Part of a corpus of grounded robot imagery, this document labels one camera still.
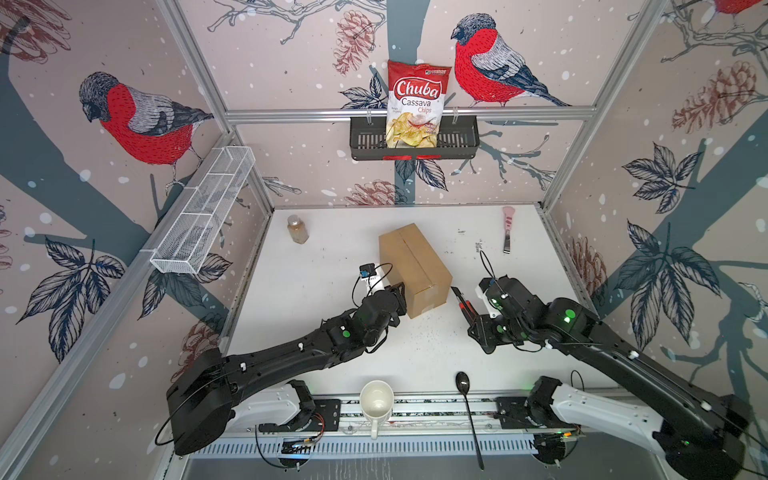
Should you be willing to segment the cream ceramic mug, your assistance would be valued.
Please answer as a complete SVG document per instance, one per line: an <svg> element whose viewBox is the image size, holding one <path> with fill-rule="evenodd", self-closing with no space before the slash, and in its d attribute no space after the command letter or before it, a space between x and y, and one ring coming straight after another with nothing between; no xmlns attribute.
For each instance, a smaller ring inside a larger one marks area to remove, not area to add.
<svg viewBox="0 0 768 480"><path fill-rule="evenodd" d="M390 419L395 398L391 386L382 380L368 382L360 392L363 416L370 422L370 438L377 440L382 426Z"/></svg>

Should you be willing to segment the aluminium front rail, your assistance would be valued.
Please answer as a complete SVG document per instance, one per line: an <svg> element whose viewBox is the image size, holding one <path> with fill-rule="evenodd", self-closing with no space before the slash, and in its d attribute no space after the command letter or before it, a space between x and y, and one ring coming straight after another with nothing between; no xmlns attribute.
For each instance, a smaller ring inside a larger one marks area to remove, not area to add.
<svg viewBox="0 0 768 480"><path fill-rule="evenodd" d="M550 404L562 421L576 424L578 428L587 427L645 448L650 447L654 432L660 430L663 423L661 416L648 407L582 392L568 385L560 386L553 398L545 395L531 395L526 398ZM302 407L312 410L315 399L331 398L312 396L306 384L298 380L270 387L237 405L234 408L234 417L227 423L224 433L245 434L257 430L260 424L267 423L282 425L292 419ZM500 422L494 418L497 411L495 398L475 396L468 399L476 427L485 432L503 430ZM371 424L363 416L359 400L340 400L341 419L337 432L353 435L368 431ZM392 415L382 426L380 433L394 430L409 434L421 431L464 432L469 427L461 396L405 396L395 399ZM545 430L557 431L563 436L576 431L521 429L524 432ZM164 431L172 439L171 427L165 428Z"/></svg>

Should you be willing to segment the brown spice jar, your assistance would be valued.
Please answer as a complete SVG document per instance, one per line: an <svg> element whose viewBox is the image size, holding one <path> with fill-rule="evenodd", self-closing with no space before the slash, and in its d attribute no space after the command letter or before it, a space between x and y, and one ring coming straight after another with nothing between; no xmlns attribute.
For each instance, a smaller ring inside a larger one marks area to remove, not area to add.
<svg viewBox="0 0 768 480"><path fill-rule="evenodd" d="M288 217L287 228L295 243L305 244L309 239L306 224L298 215L293 214Z"/></svg>

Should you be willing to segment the black long spoon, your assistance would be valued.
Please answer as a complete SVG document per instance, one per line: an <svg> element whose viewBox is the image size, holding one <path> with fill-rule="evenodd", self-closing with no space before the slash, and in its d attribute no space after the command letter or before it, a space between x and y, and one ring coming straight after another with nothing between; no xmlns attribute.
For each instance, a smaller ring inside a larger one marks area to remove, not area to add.
<svg viewBox="0 0 768 480"><path fill-rule="evenodd" d="M470 408L470 405L469 405L468 394L469 394L469 391L470 391L470 380L469 380L468 375L465 372L463 372L463 371L457 372L456 375L455 375L455 385L456 385L456 388L457 388L458 392L462 395L463 400L464 400L467 417L468 417L468 420L469 420L469 423L470 423L470 429L471 429L471 433L472 433L472 439L473 439L473 444L474 444L475 455L476 455L476 460L477 460L477 463L478 463L478 467L480 468L481 471L484 471L485 470L485 463L484 463L484 460L483 460L483 456L482 456L482 453L481 453L478 437L477 437L477 434L476 434L476 429L475 429L475 426L474 426L472 411L471 411L471 408Z"/></svg>

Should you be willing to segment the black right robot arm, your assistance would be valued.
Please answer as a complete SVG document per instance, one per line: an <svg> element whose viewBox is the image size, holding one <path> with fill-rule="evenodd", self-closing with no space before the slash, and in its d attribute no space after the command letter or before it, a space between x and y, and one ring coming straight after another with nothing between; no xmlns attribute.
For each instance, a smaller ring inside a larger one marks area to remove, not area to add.
<svg viewBox="0 0 768 480"><path fill-rule="evenodd" d="M543 303L508 276L486 277L478 292L488 311L464 298L467 333L486 354L529 342L600 371L637 398L629 404L542 376L512 419L522 425L587 426L662 458L686 479L734 479L743 470L751 408L735 395L717 396L639 352L574 300Z"/></svg>

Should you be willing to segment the brown cardboard express box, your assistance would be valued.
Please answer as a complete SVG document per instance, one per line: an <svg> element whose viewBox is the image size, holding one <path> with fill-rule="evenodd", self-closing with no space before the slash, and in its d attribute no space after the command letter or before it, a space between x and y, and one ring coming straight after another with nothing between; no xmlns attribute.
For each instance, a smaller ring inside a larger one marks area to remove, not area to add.
<svg viewBox="0 0 768 480"><path fill-rule="evenodd" d="M382 263L391 263L391 284L403 283L411 319L442 306L453 277L416 224L379 236Z"/></svg>

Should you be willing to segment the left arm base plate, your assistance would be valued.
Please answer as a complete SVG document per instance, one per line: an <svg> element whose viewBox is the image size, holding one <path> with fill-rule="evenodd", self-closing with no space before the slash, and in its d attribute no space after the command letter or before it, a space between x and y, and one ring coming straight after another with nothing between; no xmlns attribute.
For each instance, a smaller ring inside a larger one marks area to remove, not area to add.
<svg viewBox="0 0 768 480"><path fill-rule="evenodd" d="M302 407L289 421L282 425L274 423L260 424L259 433L292 433L292 432L337 432L341 419L341 400L315 399L312 410Z"/></svg>

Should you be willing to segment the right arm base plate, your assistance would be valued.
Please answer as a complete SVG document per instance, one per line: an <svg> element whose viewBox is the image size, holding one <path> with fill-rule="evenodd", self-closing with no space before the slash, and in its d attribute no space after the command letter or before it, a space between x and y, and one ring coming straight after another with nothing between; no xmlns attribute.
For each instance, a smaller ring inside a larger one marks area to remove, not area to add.
<svg viewBox="0 0 768 480"><path fill-rule="evenodd" d="M557 429L558 431L577 430L576 424L562 421L550 404L526 397L502 396L494 399L496 413L494 418L500 422L503 430L521 429Z"/></svg>

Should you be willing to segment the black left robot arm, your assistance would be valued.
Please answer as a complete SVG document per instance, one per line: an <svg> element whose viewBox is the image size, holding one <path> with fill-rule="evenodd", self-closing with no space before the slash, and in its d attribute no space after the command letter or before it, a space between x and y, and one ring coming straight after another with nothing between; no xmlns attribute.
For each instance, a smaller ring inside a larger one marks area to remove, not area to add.
<svg viewBox="0 0 768 480"><path fill-rule="evenodd" d="M187 455L211 444L224 433L234 408L262 390L374 353L406 313L405 285L397 283L298 339L226 357L215 348L203 352L166 392L174 452Z"/></svg>

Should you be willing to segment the Chuba cassava chips bag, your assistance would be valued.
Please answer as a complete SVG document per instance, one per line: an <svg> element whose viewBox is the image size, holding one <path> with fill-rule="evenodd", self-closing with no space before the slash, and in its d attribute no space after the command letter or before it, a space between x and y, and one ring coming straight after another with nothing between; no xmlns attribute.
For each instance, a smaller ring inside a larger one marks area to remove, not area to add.
<svg viewBox="0 0 768 480"><path fill-rule="evenodd" d="M450 72L450 67L426 63L388 63L388 148L437 146Z"/></svg>

